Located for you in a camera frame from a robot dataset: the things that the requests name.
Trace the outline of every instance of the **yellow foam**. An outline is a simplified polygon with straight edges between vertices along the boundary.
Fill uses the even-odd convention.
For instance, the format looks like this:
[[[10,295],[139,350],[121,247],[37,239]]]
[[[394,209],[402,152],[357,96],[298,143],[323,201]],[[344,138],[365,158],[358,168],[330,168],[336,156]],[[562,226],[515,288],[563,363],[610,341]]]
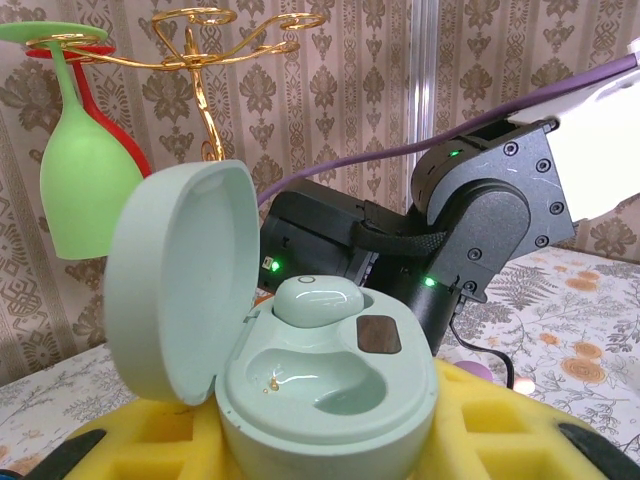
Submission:
[[[606,480],[554,428],[586,424],[436,361],[440,396],[411,480]],[[196,408],[137,400],[74,432],[107,435],[65,480],[242,480],[214,398]]]

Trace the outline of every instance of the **patterned wallpaper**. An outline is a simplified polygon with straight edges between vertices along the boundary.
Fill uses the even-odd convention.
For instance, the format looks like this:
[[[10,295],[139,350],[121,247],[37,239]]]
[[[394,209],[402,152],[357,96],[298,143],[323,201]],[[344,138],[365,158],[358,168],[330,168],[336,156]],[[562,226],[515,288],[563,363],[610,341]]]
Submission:
[[[279,13],[327,19],[322,28],[284,34],[300,42],[298,52],[204,70],[227,156],[246,162],[259,192],[302,168],[405,141],[405,0],[0,0],[0,22],[93,25],[109,33],[117,55],[157,62],[169,52],[151,30],[151,17],[193,6],[238,13],[231,25],[195,29],[201,49],[212,52],[228,50]],[[184,19],[167,25],[182,46]],[[273,27],[260,41],[282,39]],[[56,258],[43,216],[40,161],[62,99],[52,62],[27,58],[24,50],[3,43],[0,65],[0,385],[104,341],[105,260]],[[199,161],[206,132],[187,72],[107,64],[86,71],[98,106],[136,140],[154,170]],[[316,180],[398,210],[405,177],[401,159],[394,159]]]
[[[640,7],[638,0],[440,0],[438,25],[435,129],[443,132],[625,55],[640,37]],[[597,195],[602,187],[611,188],[587,188]],[[639,237],[634,196],[581,222],[561,246],[640,263]]]

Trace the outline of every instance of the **earbud charging case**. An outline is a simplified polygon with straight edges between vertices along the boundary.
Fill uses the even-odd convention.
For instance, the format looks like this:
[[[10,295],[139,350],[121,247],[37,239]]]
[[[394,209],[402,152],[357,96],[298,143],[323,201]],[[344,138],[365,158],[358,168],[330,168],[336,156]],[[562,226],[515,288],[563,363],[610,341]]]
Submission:
[[[215,393],[250,480],[405,480],[438,385],[415,316],[363,288],[358,315],[293,327],[274,315],[273,299],[251,308],[259,256],[242,162],[182,164],[145,179],[122,212],[105,275],[120,376],[148,400],[195,406]],[[396,351],[359,347],[367,318],[393,322]]]

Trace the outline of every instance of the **floral tablecloth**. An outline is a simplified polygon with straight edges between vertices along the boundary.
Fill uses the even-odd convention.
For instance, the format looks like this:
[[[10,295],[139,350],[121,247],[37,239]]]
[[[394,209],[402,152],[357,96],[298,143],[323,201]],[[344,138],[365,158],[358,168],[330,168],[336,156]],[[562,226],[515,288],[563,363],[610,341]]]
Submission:
[[[640,463],[640,266],[547,248],[505,267],[461,337],[508,353],[533,398],[593,425]],[[505,368],[447,335],[440,356]],[[100,346],[0,388],[0,468],[26,473],[82,424],[134,396]]]

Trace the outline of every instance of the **charging case lid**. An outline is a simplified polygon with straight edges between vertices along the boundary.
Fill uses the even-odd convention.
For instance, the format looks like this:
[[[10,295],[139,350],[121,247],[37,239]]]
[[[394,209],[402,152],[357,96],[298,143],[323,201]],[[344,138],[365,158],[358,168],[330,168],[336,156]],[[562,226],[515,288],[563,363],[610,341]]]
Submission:
[[[256,193],[238,160],[178,165],[138,186],[104,280],[108,345],[133,393],[210,397],[252,308],[259,245]]]

